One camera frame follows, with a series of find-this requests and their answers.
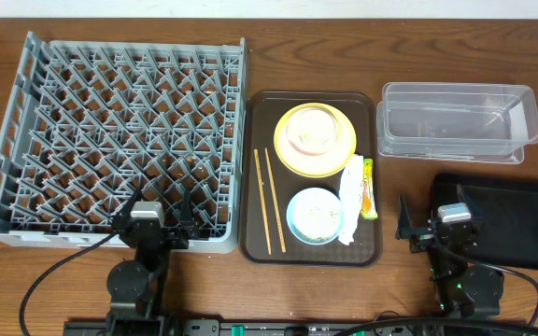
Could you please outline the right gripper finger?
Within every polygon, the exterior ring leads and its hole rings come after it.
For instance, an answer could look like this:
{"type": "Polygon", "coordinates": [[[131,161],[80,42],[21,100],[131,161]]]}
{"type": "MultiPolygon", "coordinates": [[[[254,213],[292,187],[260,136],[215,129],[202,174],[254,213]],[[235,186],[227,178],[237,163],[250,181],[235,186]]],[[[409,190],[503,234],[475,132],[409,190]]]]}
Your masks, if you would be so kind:
{"type": "Polygon", "coordinates": [[[456,186],[456,191],[459,200],[464,203],[471,214],[472,220],[484,220],[485,215],[483,211],[477,206],[474,200],[464,191],[464,188],[461,184],[456,186]]]}
{"type": "Polygon", "coordinates": [[[409,239],[412,235],[410,215],[403,195],[399,196],[400,213],[396,229],[396,239],[409,239]]]}

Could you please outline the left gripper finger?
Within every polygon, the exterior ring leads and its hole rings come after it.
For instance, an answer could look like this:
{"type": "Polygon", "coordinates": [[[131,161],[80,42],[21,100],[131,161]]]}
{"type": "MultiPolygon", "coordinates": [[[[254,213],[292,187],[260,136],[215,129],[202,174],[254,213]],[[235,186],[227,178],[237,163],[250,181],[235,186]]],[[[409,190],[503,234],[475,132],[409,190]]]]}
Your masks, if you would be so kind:
{"type": "Polygon", "coordinates": [[[182,195],[178,223],[182,228],[194,227],[194,216],[191,208],[191,195],[188,189],[185,189],[182,195]]]}
{"type": "Polygon", "coordinates": [[[135,205],[141,199],[142,188],[134,190],[132,196],[123,204],[121,209],[115,214],[116,220],[124,220],[130,216],[130,213],[135,205]]]}

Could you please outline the green orange snack wrapper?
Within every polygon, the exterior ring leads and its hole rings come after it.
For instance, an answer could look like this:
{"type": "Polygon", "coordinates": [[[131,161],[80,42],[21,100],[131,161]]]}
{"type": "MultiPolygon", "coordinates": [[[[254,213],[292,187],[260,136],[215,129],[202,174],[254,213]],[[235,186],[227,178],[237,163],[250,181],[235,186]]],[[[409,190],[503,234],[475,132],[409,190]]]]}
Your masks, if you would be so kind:
{"type": "Polygon", "coordinates": [[[378,219],[376,211],[374,185],[373,185],[373,160],[363,160],[363,194],[361,202],[361,216],[367,220],[378,219]]]}

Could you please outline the white napkin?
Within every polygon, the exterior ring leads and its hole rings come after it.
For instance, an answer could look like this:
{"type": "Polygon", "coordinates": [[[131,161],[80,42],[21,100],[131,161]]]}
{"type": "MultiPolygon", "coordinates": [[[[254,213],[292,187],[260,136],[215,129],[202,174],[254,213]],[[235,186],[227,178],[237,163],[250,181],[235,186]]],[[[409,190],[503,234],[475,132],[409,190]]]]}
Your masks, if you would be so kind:
{"type": "Polygon", "coordinates": [[[343,226],[338,240],[350,245],[358,227],[363,194],[363,156],[353,154],[344,168],[338,191],[343,209],[343,226]]]}

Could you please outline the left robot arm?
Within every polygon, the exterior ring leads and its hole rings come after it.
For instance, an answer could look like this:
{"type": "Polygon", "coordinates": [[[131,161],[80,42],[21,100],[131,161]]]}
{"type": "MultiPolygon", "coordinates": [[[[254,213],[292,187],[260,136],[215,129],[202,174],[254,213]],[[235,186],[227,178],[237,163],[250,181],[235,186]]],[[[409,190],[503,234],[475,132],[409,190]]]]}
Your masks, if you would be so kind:
{"type": "Polygon", "coordinates": [[[134,250],[134,258],[118,263],[106,280],[111,296],[110,311],[102,333],[111,336],[183,333],[180,322],[162,309],[164,284],[170,253],[189,248],[200,237],[191,204],[191,194],[182,194],[178,231],[165,231],[163,206],[142,199],[137,189],[112,217],[111,226],[120,239],[134,250]]]}

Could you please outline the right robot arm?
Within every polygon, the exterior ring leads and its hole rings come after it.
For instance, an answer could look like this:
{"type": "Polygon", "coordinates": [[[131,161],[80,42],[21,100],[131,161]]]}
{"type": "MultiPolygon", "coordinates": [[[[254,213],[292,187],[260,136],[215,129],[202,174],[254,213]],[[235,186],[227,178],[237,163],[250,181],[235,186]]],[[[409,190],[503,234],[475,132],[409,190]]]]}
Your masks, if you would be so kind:
{"type": "Polygon", "coordinates": [[[441,205],[425,227],[415,228],[404,200],[396,238],[407,240],[412,253],[426,253],[431,264],[431,281],[436,302],[449,317],[491,318],[500,313],[503,273],[460,254],[476,242],[485,215],[457,186],[457,200],[441,205]]]}

